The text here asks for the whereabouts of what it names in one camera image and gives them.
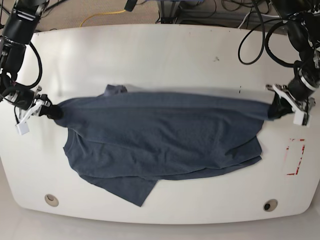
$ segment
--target gray t-shirt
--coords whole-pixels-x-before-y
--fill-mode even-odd
[[[81,178],[141,206],[157,180],[219,176],[258,162],[262,102],[172,92],[104,95],[59,104],[64,151]]]

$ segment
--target table surface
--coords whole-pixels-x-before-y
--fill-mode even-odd
[[[266,54],[254,65],[239,63],[238,46],[246,33],[211,26],[113,25],[36,33],[32,42],[43,64],[42,93],[56,104],[97,96],[107,84],[122,84],[131,92],[166,90],[271,103],[265,84],[287,84],[293,71]],[[254,32],[243,45],[243,59],[254,59],[260,46],[261,33]],[[270,47],[285,61],[298,59],[286,36],[273,35]],[[37,75],[37,60],[28,48],[18,82],[30,84]],[[0,112],[0,157],[15,201],[27,209],[126,223],[242,222],[304,212],[320,179],[317,106],[310,128],[293,125],[292,115],[266,122],[258,134],[259,163],[218,177],[161,180],[142,207],[87,183],[70,168],[63,151],[65,128],[33,116],[30,133],[19,136],[13,106],[1,103]],[[297,169],[303,145],[299,172],[288,175]],[[59,206],[47,205],[46,194],[56,196]],[[278,207],[265,212],[270,199]]]

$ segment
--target yellow cable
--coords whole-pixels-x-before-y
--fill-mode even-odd
[[[102,12],[102,13],[93,14],[93,15],[87,17],[85,20],[83,20],[83,22],[80,24],[80,28],[81,28],[82,25],[85,23],[85,21],[87,21],[88,19],[93,18],[93,17],[95,17],[95,16],[111,15],[111,14],[122,14],[122,13],[124,13],[125,11],[126,11],[126,10],[122,10],[122,11],[110,11],[110,12]]]

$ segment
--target floor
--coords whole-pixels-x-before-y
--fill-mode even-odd
[[[4,0],[4,6],[11,11],[15,0]],[[57,0],[51,0],[49,5],[56,3]],[[50,12],[46,12],[37,27],[39,31],[49,31],[54,29],[77,28],[87,17],[104,12],[120,11],[124,9],[127,0],[68,0],[57,6]],[[205,0],[204,4],[197,7],[198,10],[208,11],[211,13],[215,10],[216,14],[212,16],[214,20],[219,14],[239,15],[236,25],[240,24],[244,15],[250,11],[249,8],[242,7],[236,12],[227,12],[221,6],[220,0]],[[228,8],[234,8],[232,3],[226,3]],[[265,3],[261,4],[261,11],[265,11]],[[7,16],[3,14],[2,24],[5,23]],[[116,24],[154,24],[158,18],[158,6],[154,0],[149,0],[145,4],[137,5],[133,12],[125,12],[115,15],[95,16],[83,25],[116,25]]]

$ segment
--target robotic arm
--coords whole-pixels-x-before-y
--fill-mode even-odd
[[[137,1],[129,2],[133,6],[127,7],[133,9]],[[32,90],[41,80],[42,64],[31,38],[48,3],[49,0],[16,0],[0,42],[0,102],[5,100],[26,111],[20,122],[16,119],[20,134],[29,131],[26,119],[30,115],[47,115],[51,119],[63,116],[61,109],[53,105],[47,95],[38,94],[40,88]],[[320,21],[313,15],[320,8],[320,0],[272,0],[272,3],[280,17],[287,22],[279,22],[270,29],[265,39],[265,49],[277,63],[293,68],[295,77],[288,85],[267,85],[267,89],[275,92],[268,114],[276,119],[295,112],[294,123],[305,126],[310,120],[310,109],[315,105],[310,96],[318,89],[320,82],[320,54],[317,51],[320,47]],[[301,58],[294,64],[278,59],[269,49],[271,34],[282,26],[287,27],[289,40]],[[39,76],[31,85],[16,82],[26,45],[30,45],[34,51],[39,65]]]

